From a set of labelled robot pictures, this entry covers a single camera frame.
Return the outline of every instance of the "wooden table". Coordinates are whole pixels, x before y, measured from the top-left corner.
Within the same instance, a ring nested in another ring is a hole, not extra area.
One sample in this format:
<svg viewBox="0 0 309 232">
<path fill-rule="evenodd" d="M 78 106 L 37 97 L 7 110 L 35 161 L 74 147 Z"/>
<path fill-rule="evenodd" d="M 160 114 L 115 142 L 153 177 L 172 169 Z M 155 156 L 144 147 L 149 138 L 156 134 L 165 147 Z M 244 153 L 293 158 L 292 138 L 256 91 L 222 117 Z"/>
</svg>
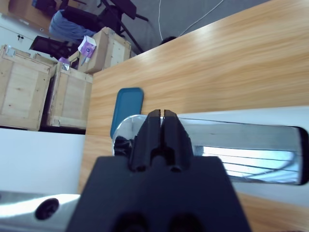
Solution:
<svg viewBox="0 0 309 232">
<path fill-rule="evenodd" d="M 95 74 L 80 188 L 96 158 L 112 153 L 110 128 L 123 87 L 143 88 L 143 114 L 309 104 L 308 15 L 308 0 L 273 0 Z M 239 197 L 255 232 L 309 228 L 308 208 Z"/>
</svg>

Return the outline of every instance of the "plywood box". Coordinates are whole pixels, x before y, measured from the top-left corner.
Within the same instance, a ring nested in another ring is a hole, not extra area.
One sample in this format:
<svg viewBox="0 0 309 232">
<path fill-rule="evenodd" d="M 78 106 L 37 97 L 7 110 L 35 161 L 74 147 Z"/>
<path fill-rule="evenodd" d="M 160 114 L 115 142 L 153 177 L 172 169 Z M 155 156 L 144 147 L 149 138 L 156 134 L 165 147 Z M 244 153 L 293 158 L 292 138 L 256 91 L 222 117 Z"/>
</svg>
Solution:
<svg viewBox="0 0 309 232">
<path fill-rule="evenodd" d="M 86 129 L 92 75 L 63 69 L 58 63 L 48 91 L 46 125 Z"/>
<path fill-rule="evenodd" d="M 56 67 L 12 52 L 0 51 L 0 126 L 38 131 L 48 84 Z"/>
<path fill-rule="evenodd" d="M 34 54 L 34 57 L 33 57 L 35 60 L 37 60 L 38 62 L 42 63 L 42 64 L 46 64 L 48 66 L 54 66 L 57 64 L 57 61 L 55 60 L 52 60 L 52 59 L 48 59 L 48 58 L 45 58 L 43 56 L 41 56 L 39 53 L 36 53 Z"/>
<path fill-rule="evenodd" d="M 130 58 L 131 44 L 110 28 L 103 28 L 92 37 L 97 47 L 88 63 L 79 60 L 78 70 L 94 74 Z"/>
</svg>

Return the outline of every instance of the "black object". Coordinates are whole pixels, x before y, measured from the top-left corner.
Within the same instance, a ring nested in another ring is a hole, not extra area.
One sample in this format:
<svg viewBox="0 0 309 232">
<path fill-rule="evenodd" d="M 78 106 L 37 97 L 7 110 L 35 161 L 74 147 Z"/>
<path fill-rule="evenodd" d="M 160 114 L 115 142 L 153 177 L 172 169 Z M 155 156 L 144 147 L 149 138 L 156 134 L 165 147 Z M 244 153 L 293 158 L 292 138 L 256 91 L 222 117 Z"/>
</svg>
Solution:
<svg viewBox="0 0 309 232">
<path fill-rule="evenodd" d="M 172 41 L 172 40 L 174 40 L 174 39 L 176 39 L 177 37 L 175 37 L 175 36 L 169 36 L 169 37 L 167 37 L 167 38 L 165 38 L 164 40 L 162 40 L 162 42 L 160 43 L 160 45 L 163 45 L 163 44 L 165 44 L 165 43 L 167 43 L 167 42 L 169 42 L 169 41 Z"/>
<path fill-rule="evenodd" d="M 105 27 L 105 24 L 103 24 L 102 20 L 100 20 L 97 15 L 74 7 L 66 6 L 62 16 L 68 21 L 83 26 L 91 31 L 98 32 Z"/>
<path fill-rule="evenodd" d="M 193 156 L 176 114 L 152 111 L 126 156 L 99 157 L 67 232 L 250 232 L 218 157 Z"/>
<path fill-rule="evenodd" d="M 83 1 L 79 1 L 79 0 L 73 0 L 73 1 L 79 2 L 83 5 L 87 5 L 87 3 Z M 62 3 L 60 4 L 59 9 L 64 10 L 68 6 L 68 4 L 69 4 L 69 0 L 62 0 Z"/>
<path fill-rule="evenodd" d="M 56 13 L 55 0 L 33 0 L 32 6 L 43 11 L 48 16 L 53 16 Z"/>
<path fill-rule="evenodd" d="M 24 39 L 24 37 L 23 37 L 22 35 L 18 35 L 17 37 L 18 37 L 18 40 L 19 40 L 19 39 L 21 39 L 21 40 Z"/>
<path fill-rule="evenodd" d="M 121 19 L 122 19 L 122 14 L 128 15 L 132 19 L 135 19 L 137 17 L 147 22 L 148 22 L 148 18 L 137 14 L 136 6 L 130 0 L 111 0 L 111 2 L 115 4 L 115 7 L 109 5 L 107 0 L 101 0 L 101 2 L 106 6 L 106 9 L 104 10 L 105 12 L 103 11 L 102 14 L 99 15 L 102 22 L 106 24 L 108 22 L 109 23 L 113 22 L 112 27 L 110 27 L 112 30 L 114 30 L 119 35 L 121 35 L 121 33 L 125 31 L 128 34 L 128 36 L 131 38 L 133 43 L 136 45 L 136 47 L 140 50 L 140 52 L 144 52 L 141 46 L 134 39 L 130 31 L 123 24 Z"/>
<path fill-rule="evenodd" d="M 77 51 L 78 45 L 73 44 L 68 46 L 68 42 L 59 42 L 49 38 L 37 36 L 30 49 L 38 52 L 50 54 L 51 57 L 60 59 L 61 57 L 69 58 L 74 52 Z"/>
</svg>

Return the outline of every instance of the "stainless steel surface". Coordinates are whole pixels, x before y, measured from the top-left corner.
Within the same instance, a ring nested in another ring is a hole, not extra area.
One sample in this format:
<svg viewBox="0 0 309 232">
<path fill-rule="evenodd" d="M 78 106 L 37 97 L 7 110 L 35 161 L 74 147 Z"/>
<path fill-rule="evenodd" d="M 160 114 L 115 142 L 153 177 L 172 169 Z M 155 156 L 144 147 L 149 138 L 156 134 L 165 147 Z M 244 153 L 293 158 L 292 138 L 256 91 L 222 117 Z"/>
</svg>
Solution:
<svg viewBox="0 0 309 232">
<path fill-rule="evenodd" d="M 113 136 L 133 139 L 146 116 L 125 119 Z M 299 184 L 302 147 L 298 129 L 180 118 L 195 156 L 218 156 L 232 181 Z"/>
<path fill-rule="evenodd" d="M 30 194 L 0 191 L 0 231 L 5 232 L 63 232 L 80 195 Z M 38 220 L 35 212 L 47 199 L 56 198 L 59 208 L 46 220 Z"/>
</svg>

